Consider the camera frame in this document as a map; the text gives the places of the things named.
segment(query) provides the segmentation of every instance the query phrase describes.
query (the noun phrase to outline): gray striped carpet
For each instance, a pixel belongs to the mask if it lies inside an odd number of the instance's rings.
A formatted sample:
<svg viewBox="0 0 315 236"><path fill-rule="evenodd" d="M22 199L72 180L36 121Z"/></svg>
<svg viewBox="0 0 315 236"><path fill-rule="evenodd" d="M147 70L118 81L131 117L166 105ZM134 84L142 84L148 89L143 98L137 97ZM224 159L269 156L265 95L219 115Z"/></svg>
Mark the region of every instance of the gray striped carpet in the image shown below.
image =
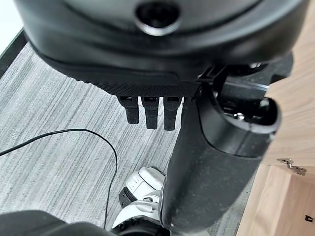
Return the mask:
<svg viewBox="0 0 315 236"><path fill-rule="evenodd" d="M67 128L93 130L117 150L110 228L120 210L118 193L126 178L142 166L166 170L179 120L176 131L164 131L160 108L158 129L147 130L140 107L140 124L129 125L115 97L53 70L26 45L0 79L0 150ZM0 158L0 213L40 209L67 222L102 226L114 163L108 144L89 133L58 134L36 141ZM212 226L210 235L235 235L250 187Z"/></svg>

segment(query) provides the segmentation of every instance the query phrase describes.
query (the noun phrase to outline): black cable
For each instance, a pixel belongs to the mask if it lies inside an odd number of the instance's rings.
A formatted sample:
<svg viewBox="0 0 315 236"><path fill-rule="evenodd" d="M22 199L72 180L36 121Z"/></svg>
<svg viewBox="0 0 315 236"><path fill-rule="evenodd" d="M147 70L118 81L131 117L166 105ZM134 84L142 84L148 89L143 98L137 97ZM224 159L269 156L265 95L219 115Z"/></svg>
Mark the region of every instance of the black cable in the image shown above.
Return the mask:
<svg viewBox="0 0 315 236"><path fill-rule="evenodd" d="M111 144L107 139L105 139L105 138L102 137L101 135L99 135L99 134L97 134L97 133L95 133L95 132L93 132L93 131L90 131L90 130L88 130L88 129L65 129L65 130L58 130L58 131L54 131L54 132L50 132L50 133L46 133L46 134L39 135L39 136L37 136L37 137L35 137L35 138L32 138L32 139L30 139L30 140L28 140L28 141L26 141L26 142L24 142L24 143L22 143L22 144L19 144L19 145L15 146L15 147L12 147L12 148L10 148L10 149L8 149L8 150L2 151L2 152L0 152L0 156L3 156L3 155L5 155L5 154L8 154L9 152L15 151L15 150L17 150L17 149L19 149L19 148L22 148L22 147L24 147L24 146L26 146L26 145L28 145L28 144L30 144L30 143L32 143L32 142L38 140L38 139L41 139L41 138L44 138L44 137L47 137L47 136L51 136L51 135L54 135L54 134L61 134L61 133L74 132L74 131L89 132L89 133L91 133L91 134L94 134L94 135L100 137L100 138L103 139L106 143L109 144L109 146L111 147L111 149L113 150L113 152L114 152L114 154L115 154L115 161L116 161L116 164L115 164L115 172L114 172L113 177L112 177L112 179L111 179L111 181L110 181L110 184L109 184L108 194L107 194L107 202L106 202L106 208L105 208L105 220L104 220L104 227L103 227L103 229L105 229L106 223L107 223L109 194L110 194L110 190L111 190L111 188L112 188L112 184L113 184L113 182L114 182L114 179L115 179L115 177L116 177L117 168L118 168L118 161L117 161L117 153L116 153L116 150L114 149L114 147L112 146L112 144Z"/></svg>

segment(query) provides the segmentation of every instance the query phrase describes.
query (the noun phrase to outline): metal hinge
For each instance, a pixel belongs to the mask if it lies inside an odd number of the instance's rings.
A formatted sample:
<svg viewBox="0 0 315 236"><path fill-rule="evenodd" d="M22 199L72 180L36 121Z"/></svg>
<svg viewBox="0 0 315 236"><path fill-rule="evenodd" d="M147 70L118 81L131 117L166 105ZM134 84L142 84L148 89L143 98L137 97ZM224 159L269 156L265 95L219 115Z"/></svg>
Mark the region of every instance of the metal hinge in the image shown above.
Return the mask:
<svg viewBox="0 0 315 236"><path fill-rule="evenodd" d="M300 166L294 166L292 159L277 159L279 162L286 164L287 168L294 173L304 176L307 172L306 169Z"/></svg>

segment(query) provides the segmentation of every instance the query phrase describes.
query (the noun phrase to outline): wooden cabinet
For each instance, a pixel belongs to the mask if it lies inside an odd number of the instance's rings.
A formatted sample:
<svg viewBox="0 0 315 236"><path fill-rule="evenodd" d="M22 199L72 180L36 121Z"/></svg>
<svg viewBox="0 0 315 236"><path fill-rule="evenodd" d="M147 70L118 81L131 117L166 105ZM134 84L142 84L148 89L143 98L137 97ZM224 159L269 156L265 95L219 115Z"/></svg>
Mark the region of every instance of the wooden cabinet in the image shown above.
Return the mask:
<svg viewBox="0 0 315 236"><path fill-rule="evenodd" d="M315 1L294 48L290 78L271 85L283 122L260 165L237 236L315 236ZM307 170L295 174L278 159Z"/></svg>

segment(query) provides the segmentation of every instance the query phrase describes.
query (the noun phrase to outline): metal bracket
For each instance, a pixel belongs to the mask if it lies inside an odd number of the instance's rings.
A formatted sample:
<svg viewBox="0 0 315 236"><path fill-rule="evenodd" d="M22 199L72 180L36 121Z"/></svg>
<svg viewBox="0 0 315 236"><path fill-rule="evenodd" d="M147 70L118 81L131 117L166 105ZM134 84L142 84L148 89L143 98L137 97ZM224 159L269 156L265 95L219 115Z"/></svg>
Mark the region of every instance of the metal bracket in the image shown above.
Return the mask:
<svg viewBox="0 0 315 236"><path fill-rule="evenodd" d="M305 220L308 221L308 222L314 223L314 218L310 217L309 215L305 216Z"/></svg>
<svg viewBox="0 0 315 236"><path fill-rule="evenodd" d="M301 176L305 176L307 170L304 169L303 167L299 167L299 166L294 166L293 165L293 161L292 159L277 159L279 162L286 164L287 168L291 171L293 171L294 173L301 175Z"/></svg>

